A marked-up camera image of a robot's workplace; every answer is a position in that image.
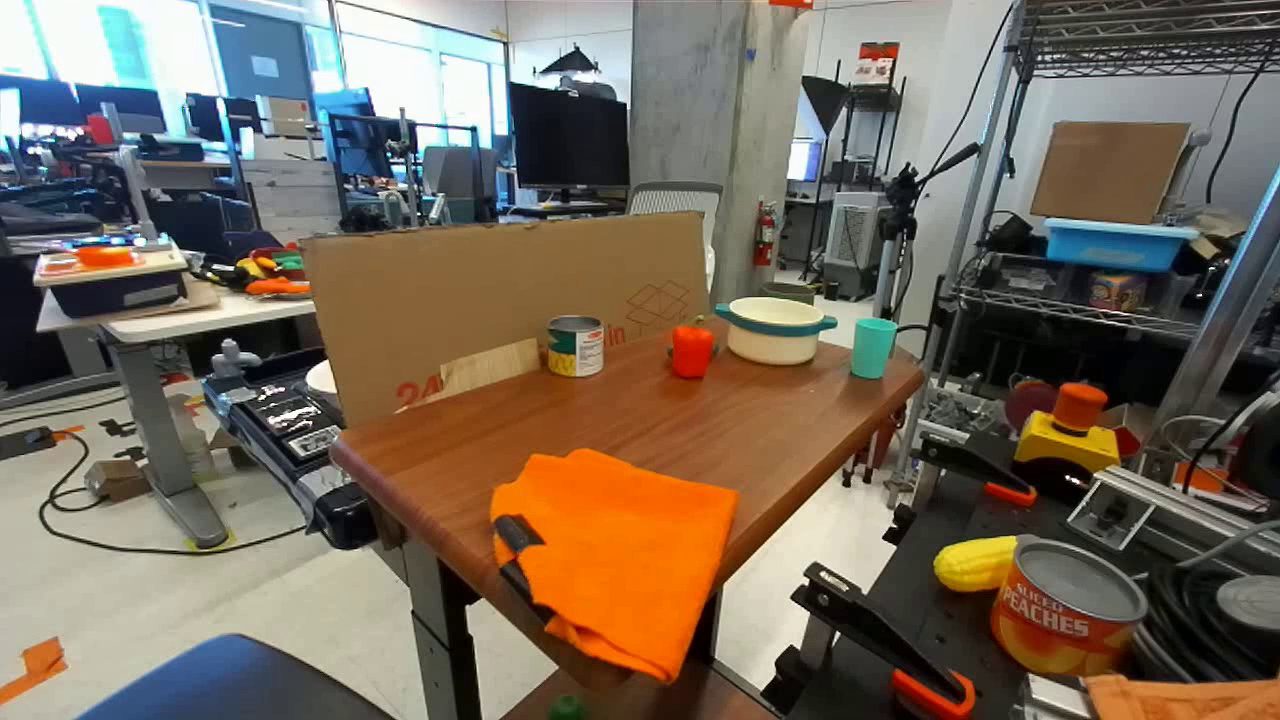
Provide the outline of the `blue plastic cup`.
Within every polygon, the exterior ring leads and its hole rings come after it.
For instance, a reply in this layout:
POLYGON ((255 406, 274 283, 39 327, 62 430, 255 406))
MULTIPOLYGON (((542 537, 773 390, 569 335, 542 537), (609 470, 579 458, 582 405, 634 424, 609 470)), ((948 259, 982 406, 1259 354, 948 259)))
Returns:
POLYGON ((850 327, 850 373, 861 378, 879 378, 887 373, 887 360, 895 351, 895 322, 868 315, 850 327))

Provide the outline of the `orange toy pepper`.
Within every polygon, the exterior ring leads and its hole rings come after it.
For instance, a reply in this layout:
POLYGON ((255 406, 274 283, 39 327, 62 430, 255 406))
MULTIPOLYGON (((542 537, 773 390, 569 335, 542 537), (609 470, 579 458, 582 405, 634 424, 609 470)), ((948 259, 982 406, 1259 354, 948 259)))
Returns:
POLYGON ((667 335, 667 373, 680 378, 705 378, 717 354, 707 322, 676 322, 667 335))

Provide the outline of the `small tin can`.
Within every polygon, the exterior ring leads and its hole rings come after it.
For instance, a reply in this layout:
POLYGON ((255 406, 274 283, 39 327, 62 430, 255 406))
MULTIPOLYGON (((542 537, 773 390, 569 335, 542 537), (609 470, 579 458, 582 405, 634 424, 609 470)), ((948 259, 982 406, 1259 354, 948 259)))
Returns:
POLYGON ((556 315, 547 322, 547 369, 556 377, 595 377, 602 369, 602 322, 595 315, 556 315))

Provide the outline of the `red fire extinguisher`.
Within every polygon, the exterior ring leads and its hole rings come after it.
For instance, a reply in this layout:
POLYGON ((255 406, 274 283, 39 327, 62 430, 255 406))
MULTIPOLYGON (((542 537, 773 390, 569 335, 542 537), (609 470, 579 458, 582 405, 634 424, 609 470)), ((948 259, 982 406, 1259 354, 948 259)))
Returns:
POLYGON ((754 200, 751 267, 754 271, 773 267, 773 250, 776 250, 776 202, 754 200))

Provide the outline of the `orange folded cloth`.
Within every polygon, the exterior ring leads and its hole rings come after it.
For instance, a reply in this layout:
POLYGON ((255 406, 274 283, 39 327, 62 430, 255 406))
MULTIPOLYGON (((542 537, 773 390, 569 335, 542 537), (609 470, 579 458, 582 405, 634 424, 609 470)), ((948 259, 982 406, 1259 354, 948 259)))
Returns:
POLYGON ((490 558, 517 567, 542 630, 670 683, 721 576, 736 490, 595 449, 527 454, 486 500, 490 558))

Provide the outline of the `black computer monitor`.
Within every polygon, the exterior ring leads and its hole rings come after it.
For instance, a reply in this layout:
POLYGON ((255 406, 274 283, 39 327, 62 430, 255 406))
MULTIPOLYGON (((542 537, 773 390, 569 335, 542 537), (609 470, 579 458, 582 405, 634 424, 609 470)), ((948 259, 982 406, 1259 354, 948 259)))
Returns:
POLYGON ((629 108, 619 98, 513 84, 509 110, 524 184, 629 179, 629 108))

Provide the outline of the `cardboard panel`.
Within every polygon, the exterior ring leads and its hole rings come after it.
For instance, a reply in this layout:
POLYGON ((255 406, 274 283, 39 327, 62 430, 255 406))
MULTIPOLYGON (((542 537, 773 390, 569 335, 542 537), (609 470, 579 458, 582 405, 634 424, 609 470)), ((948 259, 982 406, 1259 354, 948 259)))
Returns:
POLYGON ((353 424, 446 397, 454 360, 539 340, 556 315, 592 315, 619 346, 707 310, 696 213, 331 235, 302 267, 353 424))

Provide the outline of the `black orange clamp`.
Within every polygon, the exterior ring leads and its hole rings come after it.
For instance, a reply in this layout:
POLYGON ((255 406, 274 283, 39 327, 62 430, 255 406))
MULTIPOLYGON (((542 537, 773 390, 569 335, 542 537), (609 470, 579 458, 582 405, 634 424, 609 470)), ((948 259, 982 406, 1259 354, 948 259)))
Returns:
POLYGON ((814 671, 833 659, 837 641, 850 641, 887 662, 887 692, 928 720, 971 720, 976 683, 941 669, 839 572, 810 558, 792 599, 808 610, 805 641, 794 649, 801 669, 814 671))
POLYGON ((1011 466, 1011 449, 990 435, 968 435, 964 444, 928 440, 920 449, 928 463, 971 474, 978 490, 1007 506, 1030 506, 1039 500, 1037 484, 1011 466))

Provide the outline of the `yellow emergency stop button box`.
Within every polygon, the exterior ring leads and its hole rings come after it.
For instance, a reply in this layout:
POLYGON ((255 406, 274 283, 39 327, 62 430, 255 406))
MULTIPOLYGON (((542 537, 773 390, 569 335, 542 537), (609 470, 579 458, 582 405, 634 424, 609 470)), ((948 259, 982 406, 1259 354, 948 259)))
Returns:
POLYGON ((1060 384, 1050 406, 1037 406, 1011 449, 1014 463, 1066 458, 1082 470, 1120 458, 1114 430, 1101 421, 1109 390, 1082 378, 1060 384))

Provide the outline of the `blue plastic bin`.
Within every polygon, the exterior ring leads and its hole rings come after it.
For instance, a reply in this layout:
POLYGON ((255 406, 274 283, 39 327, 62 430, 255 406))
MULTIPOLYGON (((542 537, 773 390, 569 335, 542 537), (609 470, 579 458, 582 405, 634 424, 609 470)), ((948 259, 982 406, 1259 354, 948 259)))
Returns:
POLYGON ((1169 271, 1191 229, 1174 224, 1114 224, 1114 221, 1049 221, 1042 256, 1054 264, 1087 264, 1112 271, 1169 271))

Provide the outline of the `white adjustable desk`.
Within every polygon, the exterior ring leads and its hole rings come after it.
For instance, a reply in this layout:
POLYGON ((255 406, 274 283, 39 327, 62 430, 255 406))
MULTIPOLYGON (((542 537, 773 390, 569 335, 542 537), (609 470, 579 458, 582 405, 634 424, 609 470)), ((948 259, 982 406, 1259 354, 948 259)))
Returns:
POLYGON ((39 333, 86 327, 103 340, 116 377, 127 390, 130 421, 141 424, 148 450, 148 484, 166 519, 197 548, 224 548, 228 526, 210 500, 198 490, 192 458, 179 444, 179 424, 171 421, 160 373, 160 346, 179 346, 189 335, 255 327, 274 318, 313 315, 309 299, 255 299, 228 287, 192 287, 176 304, 116 310, 116 315, 69 315, 54 295, 39 299, 39 333))

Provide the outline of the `orange labelled tin can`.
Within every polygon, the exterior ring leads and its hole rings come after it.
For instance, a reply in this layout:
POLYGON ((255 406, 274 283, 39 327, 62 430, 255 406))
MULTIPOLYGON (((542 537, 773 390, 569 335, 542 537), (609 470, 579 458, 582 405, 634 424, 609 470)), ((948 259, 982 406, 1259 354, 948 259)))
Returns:
POLYGON ((1039 675, 1112 671, 1148 614, 1139 585, 1102 554, 1049 537, 1018 537, 996 588, 990 641, 1039 675))

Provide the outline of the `brown cardboard sheet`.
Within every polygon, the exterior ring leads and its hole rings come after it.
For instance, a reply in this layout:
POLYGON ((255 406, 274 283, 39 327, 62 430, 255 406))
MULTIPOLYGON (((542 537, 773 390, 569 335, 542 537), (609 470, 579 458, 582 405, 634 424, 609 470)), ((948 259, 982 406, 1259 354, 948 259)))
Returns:
POLYGON ((1182 148, 1182 125, 1060 118, 1030 213, 1148 224, 1165 213, 1182 148))

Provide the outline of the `orange towel on stand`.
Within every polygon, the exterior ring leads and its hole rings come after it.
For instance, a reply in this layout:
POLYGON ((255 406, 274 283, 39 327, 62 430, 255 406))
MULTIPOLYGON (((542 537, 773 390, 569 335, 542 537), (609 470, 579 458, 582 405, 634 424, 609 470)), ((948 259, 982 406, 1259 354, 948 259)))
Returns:
POLYGON ((1280 678, 1165 683, 1087 675, 1094 720, 1280 720, 1280 678))

